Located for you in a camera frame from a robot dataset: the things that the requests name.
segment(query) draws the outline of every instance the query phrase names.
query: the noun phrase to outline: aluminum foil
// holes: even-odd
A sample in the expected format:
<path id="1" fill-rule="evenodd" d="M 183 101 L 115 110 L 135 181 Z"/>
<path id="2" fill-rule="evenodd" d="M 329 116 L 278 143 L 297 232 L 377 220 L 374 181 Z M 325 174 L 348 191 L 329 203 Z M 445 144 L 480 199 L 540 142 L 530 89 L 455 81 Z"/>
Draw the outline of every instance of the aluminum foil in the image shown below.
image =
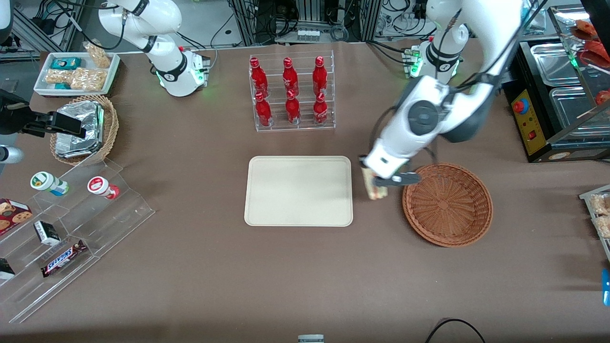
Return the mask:
<path id="1" fill-rule="evenodd" d="M 80 120 L 81 127 L 86 130 L 84 139 L 69 134 L 57 134 L 55 151 L 59 157 L 90 155 L 102 147 L 104 109 L 97 101 L 67 104 L 57 111 Z"/>

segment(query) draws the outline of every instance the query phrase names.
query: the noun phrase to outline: beige tray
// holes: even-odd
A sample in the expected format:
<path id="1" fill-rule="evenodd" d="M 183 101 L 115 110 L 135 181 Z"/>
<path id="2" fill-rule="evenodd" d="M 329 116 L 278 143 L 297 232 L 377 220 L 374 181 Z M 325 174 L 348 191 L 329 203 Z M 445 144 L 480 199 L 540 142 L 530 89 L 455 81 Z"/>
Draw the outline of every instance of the beige tray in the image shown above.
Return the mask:
<path id="1" fill-rule="evenodd" d="M 244 219 L 250 226 L 348 226 L 351 164 L 344 156 L 256 156 Z"/>

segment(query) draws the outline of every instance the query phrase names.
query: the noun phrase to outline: brown woven basket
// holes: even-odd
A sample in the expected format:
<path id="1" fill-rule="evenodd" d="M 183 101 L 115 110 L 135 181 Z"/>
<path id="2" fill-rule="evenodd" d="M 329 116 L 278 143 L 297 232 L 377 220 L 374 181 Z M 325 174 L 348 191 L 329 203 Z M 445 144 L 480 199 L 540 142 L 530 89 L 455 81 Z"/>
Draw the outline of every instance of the brown woven basket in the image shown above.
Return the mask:
<path id="1" fill-rule="evenodd" d="M 99 159 L 104 159 L 110 153 L 110 150 L 112 149 L 112 146 L 114 145 L 114 141 L 117 137 L 117 131 L 118 131 L 117 112 L 114 109 L 114 106 L 112 106 L 112 103 L 110 102 L 110 100 L 108 100 L 108 98 L 106 98 L 103 95 L 79 96 L 78 98 L 70 101 L 70 104 L 78 103 L 80 101 L 87 101 L 87 100 L 97 101 L 104 108 L 104 138 L 103 138 L 104 140 L 102 143 L 102 148 L 97 153 L 94 154 L 97 157 L 99 157 Z M 55 153 L 56 141 L 57 141 L 57 134 L 52 134 L 51 135 L 51 154 L 53 154 L 55 159 L 57 159 L 60 162 L 70 164 L 70 165 L 77 165 L 78 163 L 80 163 L 81 161 L 83 161 L 84 159 L 89 157 L 89 156 L 79 156 L 79 157 L 71 157 L 69 159 L 62 159 Z"/>
<path id="2" fill-rule="evenodd" d="M 404 214 L 417 233 L 442 247 L 463 247 L 485 235 L 493 204 L 476 175 L 449 163 L 426 165 L 417 173 L 422 180 L 403 190 Z"/>

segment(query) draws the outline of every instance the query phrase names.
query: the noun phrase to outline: coca-cola bottle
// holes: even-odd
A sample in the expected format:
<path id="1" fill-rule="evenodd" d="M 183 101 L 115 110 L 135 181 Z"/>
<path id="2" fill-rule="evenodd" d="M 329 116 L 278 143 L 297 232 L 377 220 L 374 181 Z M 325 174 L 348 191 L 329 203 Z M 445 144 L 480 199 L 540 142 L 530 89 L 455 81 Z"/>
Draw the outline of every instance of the coca-cola bottle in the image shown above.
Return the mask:
<path id="1" fill-rule="evenodd" d="M 250 66 L 252 67 L 252 81 L 254 81 L 254 89 L 257 92 L 263 93 L 266 98 L 269 96 L 269 83 L 267 82 L 267 74 L 263 68 L 260 67 L 259 59 L 252 57 L 250 59 Z"/>
<path id="2" fill-rule="evenodd" d="M 296 99 L 295 91 L 292 89 L 286 93 L 286 112 L 288 113 L 288 121 L 290 124 L 297 125 L 301 122 L 301 106 Z"/>
<path id="3" fill-rule="evenodd" d="M 259 123 L 262 126 L 271 126 L 273 125 L 273 117 L 271 117 L 271 106 L 267 100 L 265 100 L 265 96 L 263 92 L 256 92 L 254 96 L 256 99 L 256 114 L 259 116 Z"/>
<path id="4" fill-rule="evenodd" d="M 316 125 L 324 125 L 328 111 L 328 105 L 326 105 L 324 93 L 319 93 L 315 98 L 314 104 L 314 123 Z"/>
<path id="5" fill-rule="evenodd" d="M 295 91 L 295 96 L 299 96 L 299 81 L 296 76 L 296 70 L 292 66 L 292 59 L 290 57 L 286 57 L 284 59 L 284 74 L 282 76 L 284 78 L 286 92 L 293 90 Z"/>
<path id="6" fill-rule="evenodd" d="M 324 67 L 324 57 L 318 56 L 315 58 L 314 68 L 314 95 L 320 93 L 326 94 L 326 68 Z"/>

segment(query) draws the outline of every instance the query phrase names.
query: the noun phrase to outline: table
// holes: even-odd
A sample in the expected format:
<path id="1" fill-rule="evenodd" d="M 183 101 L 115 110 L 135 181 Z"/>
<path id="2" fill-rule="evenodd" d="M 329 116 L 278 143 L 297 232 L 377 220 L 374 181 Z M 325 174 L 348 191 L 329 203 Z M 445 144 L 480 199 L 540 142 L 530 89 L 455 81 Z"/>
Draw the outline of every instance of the table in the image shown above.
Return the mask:
<path id="1" fill-rule="evenodd" d="M 395 46 L 407 46 L 402 42 Z M 335 131 L 257 133 L 250 54 L 335 51 Z M 472 40 L 458 79 L 480 62 Z M 357 155 L 401 93 L 402 68 L 365 44 L 267 46 L 220 52 L 208 88 L 173 98 L 142 54 L 122 57 L 111 99 L 120 128 L 110 158 L 158 212 L 23 324 L 13 342 L 423 342 L 444 317 L 468 320 L 489 342 L 607 342 L 601 302 L 608 266 L 578 194 L 608 183 L 599 162 L 528 164 L 506 99 L 469 142 L 439 143 L 442 161 L 487 185 L 491 229 L 464 248 L 441 248 L 410 229 L 400 190 L 367 198 Z M 47 111 L 65 99 L 34 96 Z M 48 139 L 21 135 L 27 154 L 2 175 L 2 194 L 27 199 L 30 175 L 61 175 Z M 343 155 L 352 161 L 354 221 L 346 228 L 250 227 L 243 220 L 249 160 Z M 414 165 L 429 163 L 424 153 Z M 476 342 L 460 323 L 433 341 Z"/>

